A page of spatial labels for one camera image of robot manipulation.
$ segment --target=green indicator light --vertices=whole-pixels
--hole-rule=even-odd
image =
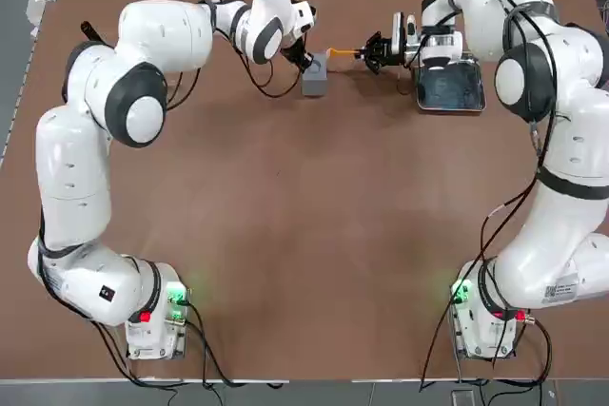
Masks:
[[[472,281],[471,280],[458,280],[452,286],[452,292],[455,296],[453,302],[455,304],[461,304],[467,301],[467,296],[469,295],[469,291],[472,289]]]

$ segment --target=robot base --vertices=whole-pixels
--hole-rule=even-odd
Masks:
[[[171,266],[156,266],[161,273],[161,295],[149,321],[125,323],[128,356],[133,360],[183,358],[186,354],[187,308],[176,302],[188,300],[188,291]]]
[[[460,286],[461,279],[471,264],[472,261],[469,261],[462,268],[459,277],[450,289],[451,297],[456,288]],[[482,304],[478,286],[481,265],[480,261],[468,278],[463,281],[450,306],[450,331],[455,354],[457,358],[492,359],[497,353],[497,358],[509,358],[514,353],[516,319],[503,322],[493,316]],[[507,327],[503,339],[501,339],[504,324]]]

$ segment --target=power cable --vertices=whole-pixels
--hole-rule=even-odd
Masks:
[[[197,86],[197,82],[199,81],[199,75],[201,74],[201,69],[197,68],[196,73],[194,74],[194,79],[192,80],[192,84],[190,85],[190,89],[188,90],[188,92],[186,93],[186,95],[184,97],[182,97],[178,102],[176,102],[173,105],[170,105],[169,103],[167,103],[167,111],[171,111],[172,109],[177,108],[178,106],[180,106],[181,104],[183,104],[188,97],[190,97],[190,94],[192,93],[192,91],[194,90],[194,88]],[[171,102],[171,100],[173,100],[173,97],[175,97],[175,93],[178,91],[178,86],[180,85],[180,82],[182,81],[182,76],[180,76],[180,78],[178,79],[178,85],[175,88],[175,92],[173,93],[173,95],[171,96],[171,98],[169,99],[169,101]]]

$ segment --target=end effector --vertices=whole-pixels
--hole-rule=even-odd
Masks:
[[[408,15],[404,27],[403,13],[396,12],[393,15],[391,38],[384,38],[377,31],[368,39],[364,47],[355,51],[355,58],[363,60],[374,73],[379,73],[382,67],[387,66],[406,68],[410,68],[412,64],[432,68],[439,64],[444,66],[452,60],[460,59],[462,55],[461,33],[454,30],[448,32],[443,36],[435,36],[431,42],[434,47],[431,48],[429,37],[421,36],[417,32],[414,15]]]
[[[293,64],[308,67],[312,57],[303,37],[315,25],[315,9],[293,0],[203,0],[212,25],[231,45],[256,64],[265,64],[279,50]]]

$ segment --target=label sticker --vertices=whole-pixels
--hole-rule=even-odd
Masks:
[[[109,287],[103,285],[102,290],[99,291],[99,296],[104,300],[112,301],[112,299],[114,298],[114,291]]]
[[[578,294],[580,280],[577,273],[558,278],[556,284],[547,285],[542,303],[556,303],[574,300]]]

